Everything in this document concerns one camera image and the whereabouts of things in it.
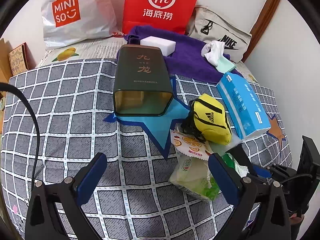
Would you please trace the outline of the blue tissue pack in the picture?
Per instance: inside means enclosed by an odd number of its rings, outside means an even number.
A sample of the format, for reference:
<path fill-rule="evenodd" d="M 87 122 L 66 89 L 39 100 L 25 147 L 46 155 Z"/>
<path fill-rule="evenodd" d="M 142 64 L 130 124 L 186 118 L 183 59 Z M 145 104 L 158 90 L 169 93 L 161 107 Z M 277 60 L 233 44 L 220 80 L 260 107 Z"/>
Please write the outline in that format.
<path fill-rule="evenodd" d="M 259 137 L 271 128 L 259 98 L 246 79 L 227 72 L 217 84 L 217 89 L 241 140 Z"/>

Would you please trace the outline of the yellow Adidas mini pouch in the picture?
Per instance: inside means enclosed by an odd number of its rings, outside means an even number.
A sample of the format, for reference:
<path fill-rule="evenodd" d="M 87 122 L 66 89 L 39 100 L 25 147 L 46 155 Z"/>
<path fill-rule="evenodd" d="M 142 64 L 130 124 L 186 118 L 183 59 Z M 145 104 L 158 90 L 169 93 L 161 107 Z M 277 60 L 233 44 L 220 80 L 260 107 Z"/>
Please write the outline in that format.
<path fill-rule="evenodd" d="M 200 142 L 227 145 L 232 140 L 232 130 L 224 106 L 208 94 L 202 94 L 190 102 L 190 111 L 181 128 Z"/>

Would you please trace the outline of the white sponge block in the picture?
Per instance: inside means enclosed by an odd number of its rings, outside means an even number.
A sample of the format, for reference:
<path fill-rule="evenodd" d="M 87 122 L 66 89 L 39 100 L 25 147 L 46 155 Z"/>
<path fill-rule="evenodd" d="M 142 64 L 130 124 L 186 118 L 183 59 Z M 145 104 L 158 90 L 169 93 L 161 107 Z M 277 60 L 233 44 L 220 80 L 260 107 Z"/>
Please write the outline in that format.
<path fill-rule="evenodd" d="M 141 46 L 157 47 L 163 56 L 171 55 L 176 49 L 176 42 L 160 37 L 149 36 L 140 40 Z"/>

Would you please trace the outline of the grey checked bedsheet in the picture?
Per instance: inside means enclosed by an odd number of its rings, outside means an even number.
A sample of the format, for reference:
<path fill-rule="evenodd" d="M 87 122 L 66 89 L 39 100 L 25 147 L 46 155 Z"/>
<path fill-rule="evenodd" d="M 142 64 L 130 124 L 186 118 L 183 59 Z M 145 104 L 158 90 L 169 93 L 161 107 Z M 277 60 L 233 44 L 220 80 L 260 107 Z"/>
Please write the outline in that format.
<path fill-rule="evenodd" d="M 233 211 L 222 194 L 200 201 L 169 181 L 179 155 L 164 159 L 139 126 L 106 122 L 113 110 L 112 59 L 49 64 L 14 76 L 38 126 L 8 94 L 1 149 L 3 197 L 25 234 L 31 180 L 60 183 L 99 152 L 107 169 L 82 210 L 103 239 L 213 239 Z"/>

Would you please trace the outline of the orange print snack packet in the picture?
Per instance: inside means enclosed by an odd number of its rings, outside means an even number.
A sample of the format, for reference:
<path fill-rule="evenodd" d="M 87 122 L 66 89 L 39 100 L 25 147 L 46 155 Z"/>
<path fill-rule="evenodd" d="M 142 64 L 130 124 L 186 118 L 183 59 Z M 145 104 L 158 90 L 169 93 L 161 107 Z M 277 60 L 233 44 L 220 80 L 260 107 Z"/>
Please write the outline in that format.
<path fill-rule="evenodd" d="M 207 141 L 200 142 L 191 135 L 173 130 L 170 131 L 170 136 L 171 143 L 183 155 L 208 161 L 209 156 L 213 154 Z"/>

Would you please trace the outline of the mint green cloth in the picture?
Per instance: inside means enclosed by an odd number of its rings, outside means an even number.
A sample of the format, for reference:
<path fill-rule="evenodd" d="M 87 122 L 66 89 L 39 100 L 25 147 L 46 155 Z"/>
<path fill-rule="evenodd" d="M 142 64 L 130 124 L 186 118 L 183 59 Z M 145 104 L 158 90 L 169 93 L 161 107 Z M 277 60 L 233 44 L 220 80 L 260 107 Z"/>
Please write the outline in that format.
<path fill-rule="evenodd" d="M 231 72 L 235 69 L 235 64 L 229 61 L 224 56 L 221 56 L 218 60 L 218 64 L 216 66 L 216 70 L 222 74 L 227 72 Z"/>

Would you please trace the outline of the white cotton glove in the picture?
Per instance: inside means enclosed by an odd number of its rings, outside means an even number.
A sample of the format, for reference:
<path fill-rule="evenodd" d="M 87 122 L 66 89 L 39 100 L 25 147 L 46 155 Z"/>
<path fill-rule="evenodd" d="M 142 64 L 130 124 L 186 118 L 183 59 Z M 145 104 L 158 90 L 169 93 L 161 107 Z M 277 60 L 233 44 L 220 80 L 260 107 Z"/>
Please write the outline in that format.
<path fill-rule="evenodd" d="M 210 64 L 217 67 L 224 57 L 225 43 L 221 41 L 211 41 L 205 44 L 201 50 L 201 56 L 204 57 Z"/>

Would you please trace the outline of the brown cardboard box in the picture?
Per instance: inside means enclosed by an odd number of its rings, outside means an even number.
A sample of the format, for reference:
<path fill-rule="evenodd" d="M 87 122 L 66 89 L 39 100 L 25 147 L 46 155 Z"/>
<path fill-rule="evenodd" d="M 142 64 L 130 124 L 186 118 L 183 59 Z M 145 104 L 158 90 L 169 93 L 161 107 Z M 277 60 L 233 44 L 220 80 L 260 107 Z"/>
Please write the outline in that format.
<path fill-rule="evenodd" d="M 27 72 L 33 67 L 29 64 L 28 46 L 23 43 L 12 51 L 1 38 L 1 61 L 0 61 L 1 82 L 8 83 L 10 78 Z"/>

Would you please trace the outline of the purple fleece towel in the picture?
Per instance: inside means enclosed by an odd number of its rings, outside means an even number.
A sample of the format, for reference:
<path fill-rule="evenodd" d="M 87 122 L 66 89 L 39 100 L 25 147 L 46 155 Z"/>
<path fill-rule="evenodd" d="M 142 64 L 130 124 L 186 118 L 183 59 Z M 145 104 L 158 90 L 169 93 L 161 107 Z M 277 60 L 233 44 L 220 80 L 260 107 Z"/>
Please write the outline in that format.
<path fill-rule="evenodd" d="M 146 37 L 154 36 L 176 42 L 175 51 L 164 57 L 170 74 L 217 84 L 223 74 L 217 71 L 204 57 L 201 50 L 205 43 L 172 31 L 153 28 L 149 25 L 135 26 L 124 36 L 128 44 L 140 44 Z"/>

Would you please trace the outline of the dark green tin box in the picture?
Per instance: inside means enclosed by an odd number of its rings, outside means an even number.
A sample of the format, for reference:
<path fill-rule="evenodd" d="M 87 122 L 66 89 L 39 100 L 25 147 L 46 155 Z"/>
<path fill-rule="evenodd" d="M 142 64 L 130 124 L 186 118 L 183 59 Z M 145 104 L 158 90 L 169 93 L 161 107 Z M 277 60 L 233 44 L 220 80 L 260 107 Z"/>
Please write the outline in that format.
<path fill-rule="evenodd" d="M 173 96 L 159 48 L 136 44 L 125 44 L 120 48 L 113 88 L 117 116 L 161 116 Z"/>

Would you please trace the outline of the beige Nike waist bag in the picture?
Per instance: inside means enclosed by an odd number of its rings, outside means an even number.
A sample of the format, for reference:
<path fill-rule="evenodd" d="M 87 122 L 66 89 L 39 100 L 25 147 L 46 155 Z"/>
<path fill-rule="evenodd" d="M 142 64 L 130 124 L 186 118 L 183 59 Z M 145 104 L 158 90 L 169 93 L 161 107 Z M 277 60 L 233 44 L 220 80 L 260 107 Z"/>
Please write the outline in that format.
<path fill-rule="evenodd" d="M 213 40 L 225 44 L 224 53 L 238 63 L 247 51 L 252 35 L 229 23 L 225 17 L 197 5 L 186 28 L 188 36 L 209 43 Z"/>

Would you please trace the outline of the newspaper print fruit cover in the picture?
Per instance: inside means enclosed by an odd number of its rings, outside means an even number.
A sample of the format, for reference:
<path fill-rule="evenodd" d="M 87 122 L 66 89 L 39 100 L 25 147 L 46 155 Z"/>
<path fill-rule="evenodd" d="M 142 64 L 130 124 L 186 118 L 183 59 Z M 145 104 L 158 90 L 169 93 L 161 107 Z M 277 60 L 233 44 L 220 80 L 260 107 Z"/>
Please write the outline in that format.
<path fill-rule="evenodd" d="M 49 64 L 60 64 L 64 61 L 79 62 L 81 59 L 88 61 L 102 58 L 116 59 L 118 57 L 119 49 L 125 44 L 127 44 L 127 41 L 122 37 L 84 41 L 68 46 L 68 49 L 74 48 L 75 52 L 73 55 L 64 57 L 61 60 L 57 57 L 62 54 L 66 48 L 47 51 L 37 66 L 42 67 Z"/>

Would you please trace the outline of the white Miniso plastic bag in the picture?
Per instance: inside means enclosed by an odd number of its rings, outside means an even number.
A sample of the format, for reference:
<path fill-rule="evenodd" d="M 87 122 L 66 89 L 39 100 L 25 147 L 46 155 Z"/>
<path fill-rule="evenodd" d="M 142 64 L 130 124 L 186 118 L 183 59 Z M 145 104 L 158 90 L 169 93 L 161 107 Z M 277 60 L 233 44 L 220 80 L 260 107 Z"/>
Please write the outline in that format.
<path fill-rule="evenodd" d="M 44 0 L 41 13 L 48 50 L 123 34 L 111 0 Z"/>

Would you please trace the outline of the red paper shopping bag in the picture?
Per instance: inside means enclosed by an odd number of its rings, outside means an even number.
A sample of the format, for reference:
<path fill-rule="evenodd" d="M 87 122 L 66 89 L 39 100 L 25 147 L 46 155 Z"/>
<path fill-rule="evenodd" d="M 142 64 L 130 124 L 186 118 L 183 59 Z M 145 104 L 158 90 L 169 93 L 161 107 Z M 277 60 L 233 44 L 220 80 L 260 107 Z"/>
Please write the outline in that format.
<path fill-rule="evenodd" d="M 125 0 L 122 32 L 137 25 L 184 34 L 197 0 Z"/>

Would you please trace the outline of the brown wooden door frame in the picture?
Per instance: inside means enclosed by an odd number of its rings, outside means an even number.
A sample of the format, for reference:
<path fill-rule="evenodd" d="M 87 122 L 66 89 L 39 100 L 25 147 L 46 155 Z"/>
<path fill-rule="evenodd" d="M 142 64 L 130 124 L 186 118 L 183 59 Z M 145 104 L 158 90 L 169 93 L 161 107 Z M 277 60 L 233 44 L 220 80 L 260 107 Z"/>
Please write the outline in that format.
<path fill-rule="evenodd" d="M 252 35 L 250 44 L 247 48 L 247 51 L 244 53 L 242 61 L 245 62 L 251 52 L 254 50 L 255 46 L 260 41 L 261 37 L 263 36 L 265 30 L 267 29 L 269 23 L 271 22 L 274 13 L 276 12 L 278 5 L 281 0 L 266 0 L 257 20 L 256 23 L 253 25 L 250 33 Z"/>

